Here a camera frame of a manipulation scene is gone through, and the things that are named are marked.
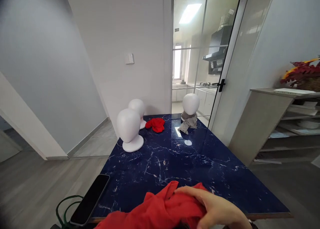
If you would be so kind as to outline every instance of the black phone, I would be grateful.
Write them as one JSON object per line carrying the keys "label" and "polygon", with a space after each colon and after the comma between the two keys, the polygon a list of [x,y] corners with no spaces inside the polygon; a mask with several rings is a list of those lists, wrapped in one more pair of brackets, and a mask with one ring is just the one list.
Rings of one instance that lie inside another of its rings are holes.
{"label": "black phone", "polygon": [[88,223],[89,218],[97,206],[98,201],[107,187],[110,176],[100,174],[92,183],[86,195],[81,200],[79,206],[73,213],[70,223],[77,226],[84,226]]}

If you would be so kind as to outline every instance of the gray scarf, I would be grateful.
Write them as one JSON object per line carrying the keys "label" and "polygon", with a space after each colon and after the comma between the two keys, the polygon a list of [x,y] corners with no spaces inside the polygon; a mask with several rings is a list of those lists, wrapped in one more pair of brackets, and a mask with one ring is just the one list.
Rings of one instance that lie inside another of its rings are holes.
{"label": "gray scarf", "polygon": [[185,111],[181,114],[182,119],[184,122],[181,124],[181,126],[178,128],[179,132],[184,132],[188,135],[188,128],[197,128],[197,114],[188,115]]}

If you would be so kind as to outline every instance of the green bag strap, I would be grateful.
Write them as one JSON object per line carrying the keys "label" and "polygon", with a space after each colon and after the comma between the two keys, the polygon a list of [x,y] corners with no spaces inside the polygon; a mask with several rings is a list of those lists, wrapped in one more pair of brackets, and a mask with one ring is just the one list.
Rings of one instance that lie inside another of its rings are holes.
{"label": "green bag strap", "polygon": [[62,228],[71,228],[71,225],[67,222],[67,219],[66,219],[67,210],[68,210],[72,205],[74,205],[74,204],[76,204],[76,203],[80,203],[81,201],[73,202],[73,203],[71,203],[71,204],[67,207],[67,209],[65,210],[64,215],[63,215],[64,222],[62,221],[62,219],[61,219],[60,216],[59,216],[59,211],[58,211],[59,206],[60,206],[60,204],[61,204],[62,202],[66,201],[66,200],[68,200],[68,199],[71,199],[71,198],[75,198],[75,197],[83,198],[83,196],[80,196],[80,195],[68,196],[68,197],[64,198],[62,201],[60,201],[59,204],[58,204],[57,207],[56,207],[56,215],[57,215],[57,218],[58,218],[58,220],[59,220]]}

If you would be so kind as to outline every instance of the red knitted glove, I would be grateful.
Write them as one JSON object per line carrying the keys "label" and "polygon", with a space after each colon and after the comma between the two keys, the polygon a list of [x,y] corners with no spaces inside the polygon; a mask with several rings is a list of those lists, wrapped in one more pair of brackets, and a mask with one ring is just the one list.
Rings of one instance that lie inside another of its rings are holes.
{"label": "red knitted glove", "polygon": [[146,128],[151,128],[157,133],[160,133],[164,130],[164,120],[160,117],[158,118],[153,118],[150,121],[147,121],[146,123]]}

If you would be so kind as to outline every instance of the red fabric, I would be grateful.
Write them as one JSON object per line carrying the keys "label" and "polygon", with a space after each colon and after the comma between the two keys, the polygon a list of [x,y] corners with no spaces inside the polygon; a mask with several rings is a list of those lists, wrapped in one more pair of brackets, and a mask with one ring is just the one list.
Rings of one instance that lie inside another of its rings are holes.
{"label": "red fabric", "polygon": [[162,118],[158,117],[158,118],[153,118],[150,121],[147,121],[146,128],[152,127],[152,130],[159,133],[164,130],[163,125],[164,125],[164,120]]}
{"label": "red fabric", "polygon": [[[192,196],[173,194],[177,186],[178,182],[172,181],[156,195],[147,192],[144,202],[131,212],[112,212],[96,228],[173,229],[182,221],[196,229],[206,209]],[[206,190],[202,183],[194,188]]]}

